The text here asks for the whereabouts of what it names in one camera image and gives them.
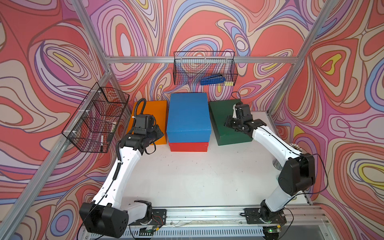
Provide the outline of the red shoebox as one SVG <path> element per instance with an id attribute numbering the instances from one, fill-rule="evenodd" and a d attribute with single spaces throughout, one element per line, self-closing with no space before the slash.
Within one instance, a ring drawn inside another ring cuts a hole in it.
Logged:
<path id="1" fill-rule="evenodd" d="M 171 152 L 207 152 L 209 143 L 169 143 Z"/>

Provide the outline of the blue shoebox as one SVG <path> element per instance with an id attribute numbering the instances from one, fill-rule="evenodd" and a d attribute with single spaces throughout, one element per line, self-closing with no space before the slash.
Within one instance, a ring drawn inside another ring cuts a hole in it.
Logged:
<path id="1" fill-rule="evenodd" d="M 167 122 L 169 143 L 208 143 L 211 133 L 206 93 L 171 94 Z"/>

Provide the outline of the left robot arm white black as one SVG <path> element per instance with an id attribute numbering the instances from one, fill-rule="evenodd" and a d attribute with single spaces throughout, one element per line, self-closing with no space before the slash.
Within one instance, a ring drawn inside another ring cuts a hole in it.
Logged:
<path id="1" fill-rule="evenodd" d="M 135 166 L 148 152 L 147 147 L 155 146 L 156 141 L 164 136 L 153 115 L 138 111 L 139 106 L 144 108 L 146 104 L 146 99 L 138 100 L 134 107 L 133 125 L 115 145 L 117 158 L 103 186 L 90 203 L 83 203 L 80 207 L 82 226 L 89 233 L 120 238 L 130 224 L 146 225 L 153 219 L 151 202 L 135 200 L 127 208 L 121 207 L 123 190 Z"/>

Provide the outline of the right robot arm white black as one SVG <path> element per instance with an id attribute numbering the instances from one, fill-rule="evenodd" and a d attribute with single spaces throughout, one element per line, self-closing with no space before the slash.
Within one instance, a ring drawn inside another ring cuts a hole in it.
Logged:
<path id="1" fill-rule="evenodd" d="M 273 221 L 296 195 L 315 184 L 314 156 L 293 148 L 274 134 L 264 121 L 254 119 L 249 105 L 241 102 L 233 105 L 233 114 L 227 117 L 225 127 L 260 143 L 282 167 L 277 188 L 261 202 L 258 216 L 262 222 Z"/>

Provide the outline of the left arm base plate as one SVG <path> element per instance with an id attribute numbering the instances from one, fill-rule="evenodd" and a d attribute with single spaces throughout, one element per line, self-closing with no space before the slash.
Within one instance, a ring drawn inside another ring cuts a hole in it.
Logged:
<path id="1" fill-rule="evenodd" d="M 144 218 L 143 220 L 137 220 L 129 226 L 158 226 L 161 227 L 166 224 L 167 210 L 166 209 L 152 209 L 150 218 Z"/>

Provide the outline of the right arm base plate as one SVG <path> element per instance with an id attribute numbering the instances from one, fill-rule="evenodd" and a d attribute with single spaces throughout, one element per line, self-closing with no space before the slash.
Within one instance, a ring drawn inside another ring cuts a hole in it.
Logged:
<path id="1" fill-rule="evenodd" d="M 265 208 L 244 208 L 240 213 L 241 217 L 246 218 L 247 224 L 266 224 L 266 225 L 285 225 L 287 219 L 284 211 L 270 212 Z"/>

